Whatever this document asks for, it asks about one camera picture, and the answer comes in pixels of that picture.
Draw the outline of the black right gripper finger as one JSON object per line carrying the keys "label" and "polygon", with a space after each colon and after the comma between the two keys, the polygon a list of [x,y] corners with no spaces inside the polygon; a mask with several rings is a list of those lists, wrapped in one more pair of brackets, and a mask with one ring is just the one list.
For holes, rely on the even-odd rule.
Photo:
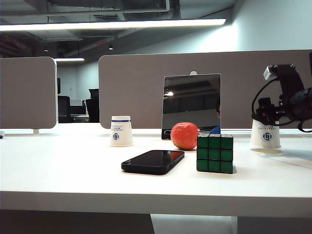
{"label": "black right gripper finger", "polygon": [[273,109],[256,109],[254,119],[261,122],[263,125],[278,126],[279,119],[282,117],[282,112]]}
{"label": "black right gripper finger", "polygon": [[271,103],[270,97],[263,97],[258,100],[259,109],[271,109],[274,105]]}

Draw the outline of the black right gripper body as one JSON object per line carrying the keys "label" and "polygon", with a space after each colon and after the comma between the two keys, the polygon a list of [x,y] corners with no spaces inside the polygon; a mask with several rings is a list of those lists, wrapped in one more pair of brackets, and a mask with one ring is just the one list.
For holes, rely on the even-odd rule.
{"label": "black right gripper body", "polygon": [[281,107],[289,119],[302,119],[304,112],[304,85],[292,64],[275,65],[274,71],[280,81]]}

